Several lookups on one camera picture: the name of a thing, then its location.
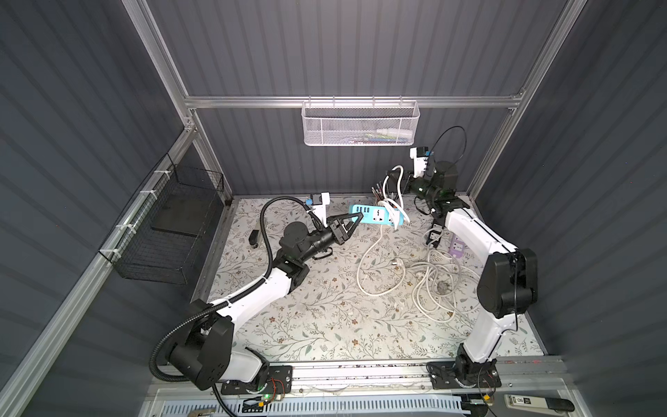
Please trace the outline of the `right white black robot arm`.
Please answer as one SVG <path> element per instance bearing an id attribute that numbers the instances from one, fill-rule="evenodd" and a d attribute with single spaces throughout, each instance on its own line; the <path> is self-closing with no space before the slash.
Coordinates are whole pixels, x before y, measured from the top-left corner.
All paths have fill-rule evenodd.
<path id="1" fill-rule="evenodd" d="M 494 389 L 500 385 L 495 364 L 502 337 L 519 329 L 519 316 L 538 300 L 538 260 L 532 250 L 517 248 L 495 233 L 456 196 L 457 178 L 454 163 L 432 165 L 425 156 L 415 156 L 407 186 L 427 205 L 434 223 L 455 234 L 484 263 L 477 286 L 481 312 L 444 375 L 461 387 L 480 387 L 487 380 Z"/>

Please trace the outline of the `black power strip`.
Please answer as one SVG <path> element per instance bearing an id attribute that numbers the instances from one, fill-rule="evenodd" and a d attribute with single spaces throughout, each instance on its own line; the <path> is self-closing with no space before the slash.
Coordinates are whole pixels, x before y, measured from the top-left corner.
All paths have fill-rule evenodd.
<path id="1" fill-rule="evenodd" d="M 443 235 L 443 227 L 433 225 L 425 232 L 425 245 L 427 248 L 438 248 Z"/>

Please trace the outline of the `teal power strip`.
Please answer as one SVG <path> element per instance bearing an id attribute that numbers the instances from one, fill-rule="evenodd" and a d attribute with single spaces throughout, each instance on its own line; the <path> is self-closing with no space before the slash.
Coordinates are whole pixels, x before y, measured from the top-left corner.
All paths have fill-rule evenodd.
<path id="1" fill-rule="evenodd" d="M 383 206 L 369 206 L 363 204 L 354 204 L 349 208 L 350 214 L 361 213 L 363 218 L 362 223 L 375 224 L 394 227 L 390 212 Z"/>

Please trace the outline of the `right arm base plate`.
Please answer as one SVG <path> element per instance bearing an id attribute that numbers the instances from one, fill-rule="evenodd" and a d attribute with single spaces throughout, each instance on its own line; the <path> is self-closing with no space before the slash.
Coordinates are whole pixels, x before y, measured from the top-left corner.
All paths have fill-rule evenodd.
<path id="1" fill-rule="evenodd" d="M 427 373 L 434 389 L 498 389 L 502 382 L 496 361 L 458 364 L 454 361 L 430 361 Z"/>

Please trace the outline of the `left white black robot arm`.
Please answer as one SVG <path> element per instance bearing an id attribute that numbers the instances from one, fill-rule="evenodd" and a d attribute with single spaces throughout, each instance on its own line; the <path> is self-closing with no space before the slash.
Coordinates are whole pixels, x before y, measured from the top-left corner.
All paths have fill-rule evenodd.
<path id="1" fill-rule="evenodd" d="M 214 389 L 218 382 L 234 382 L 252 391 L 265 387 L 269 361 L 249 347 L 234 347 L 238 330 L 273 302 L 294 292 L 309 273 L 307 261 L 347 242 L 363 215 L 352 213 L 328 218 L 328 226 L 310 231 L 302 222 L 291 222 L 271 255 L 269 276 L 261 276 L 238 291 L 211 303 L 191 304 L 193 316 L 172 330 L 156 352 L 177 371 L 167 375 L 156 363 L 151 373 L 170 382 L 191 382 L 198 389 Z"/>

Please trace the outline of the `purple power strip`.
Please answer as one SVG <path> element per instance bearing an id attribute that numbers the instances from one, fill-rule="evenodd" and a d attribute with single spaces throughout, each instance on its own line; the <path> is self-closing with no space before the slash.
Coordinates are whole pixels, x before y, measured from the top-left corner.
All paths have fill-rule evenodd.
<path id="1" fill-rule="evenodd" d="M 448 253 L 454 258 L 461 259 L 465 255 L 465 248 L 465 243 L 458 236 L 452 235 Z"/>

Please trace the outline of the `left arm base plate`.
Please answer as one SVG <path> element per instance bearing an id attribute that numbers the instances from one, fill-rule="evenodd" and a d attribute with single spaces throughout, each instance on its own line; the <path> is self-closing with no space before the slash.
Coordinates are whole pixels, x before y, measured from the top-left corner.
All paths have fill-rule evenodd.
<path id="1" fill-rule="evenodd" d="M 292 366 L 271 365 L 256 381 L 222 381 L 219 390 L 222 395 L 290 394 L 293 379 Z"/>

